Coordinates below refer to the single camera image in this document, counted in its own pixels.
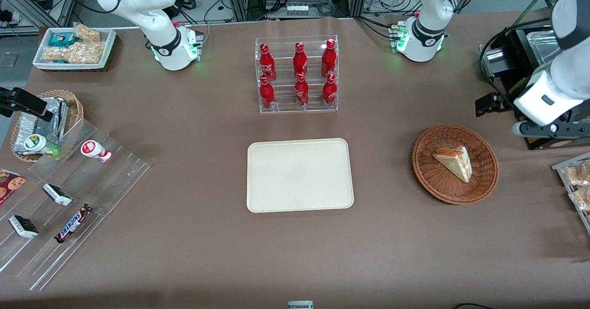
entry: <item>yogurt bottle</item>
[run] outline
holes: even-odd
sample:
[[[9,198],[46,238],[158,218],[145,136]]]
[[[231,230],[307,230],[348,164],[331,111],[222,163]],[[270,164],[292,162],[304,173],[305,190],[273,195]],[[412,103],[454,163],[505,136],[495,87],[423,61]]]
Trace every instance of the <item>yogurt bottle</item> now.
[[[80,147],[80,152],[84,156],[89,156],[90,158],[94,158],[99,162],[108,162],[112,157],[112,153],[109,149],[106,149],[93,139],[85,141],[82,144],[82,147]]]
[[[61,146],[47,141],[45,137],[38,134],[32,134],[25,139],[25,148],[33,153],[47,155],[49,158],[57,158],[61,152]]]

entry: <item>foil package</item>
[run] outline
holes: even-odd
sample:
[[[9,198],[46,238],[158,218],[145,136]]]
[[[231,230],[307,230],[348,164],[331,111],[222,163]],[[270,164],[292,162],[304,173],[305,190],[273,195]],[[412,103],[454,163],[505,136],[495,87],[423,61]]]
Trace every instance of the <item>foil package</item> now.
[[[25,140],[32,134],[44,136],[53,143],[64,135],[65,123],[68,115],[68,103],[59,97],[45,97],[46,110],[53,113],[51,121],[43,121],[34,115],[21,113],[18,123],[17,137],[14,142],[14,152],[21,155],[35,154],[25,148]]]

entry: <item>cookie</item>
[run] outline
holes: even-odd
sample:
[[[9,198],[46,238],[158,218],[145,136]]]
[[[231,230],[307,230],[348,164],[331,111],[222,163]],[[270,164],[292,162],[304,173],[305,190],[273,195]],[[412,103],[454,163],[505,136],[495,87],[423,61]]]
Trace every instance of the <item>cookie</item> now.
[[[10,190],[19,189],[23,185],[23,183],[25,183],[26,181],[27,180],[23,177],[14,178],[8,183],[8,189],[10,189]]]

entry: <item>red and white bottle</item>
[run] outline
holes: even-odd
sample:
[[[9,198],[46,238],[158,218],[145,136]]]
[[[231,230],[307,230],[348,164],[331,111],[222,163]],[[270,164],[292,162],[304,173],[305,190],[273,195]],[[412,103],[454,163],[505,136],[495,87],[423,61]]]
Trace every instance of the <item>red and white bottle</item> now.
[[[80,147],[80,152],[84,156],[89,156],[90,158],[94,158],[99,162],[108,162],[112,157],[112,153],[109,149],[106,149],[93,139],[85,141]]]
[[[326,78],[322,96],[322,105],[324,107],[334,107],[338,96],[338,87],[336,86],[336,76],[333,73],[328,74]]]
[[[260,45],[260,69],[262,74],[268,76],[273,82],[277,80],[277,69],[274,66],[274,58],[268,50],[268,44]]]
[[[309,85],[305,82],[305,73],[297,73],[295,76],[295,103],[300,107],[306,107],[309,102]]]
[[[267,76],[260,77],[260,97],[262,105],[266,109],[274,109],[277,107],[277,102],[274,100],[274,89]]]
[[[302,42],[295,43],[295,56],[293,57],[293,73],[295,77],[297,74],[307,74],[307,55],[305,55]]]
[[[336,69],[336,59],[338,55],[336,54],[336,41],[333,39],[329,39],[326,42],[326,50],[324,50],[324,54],[322,55],[322,77],[326,77],[327,74],[333,73]]]

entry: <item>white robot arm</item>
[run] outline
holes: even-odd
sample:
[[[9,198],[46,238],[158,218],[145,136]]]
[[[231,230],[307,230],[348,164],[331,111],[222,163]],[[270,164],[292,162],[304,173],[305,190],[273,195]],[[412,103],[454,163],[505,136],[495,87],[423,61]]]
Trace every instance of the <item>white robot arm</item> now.
[[[136,24],[152,44],[156,60],[168,70],[180,70],[200,58],[200,40],[193,30],[175,27],[162,11],[175,0],[97,0],[99,5]]]
[[[421,0],[422,10],[417,18],[398,23],[400,38],[396,51],[411,61],[424,62],[440,50],[444,31],[454,14],[450,0]]]
[[[537,68],[523,94],[514,100],[514,105],[539,126],[551,124],[590,99],[590,0],[558,0],[551,21],[563,51]]]

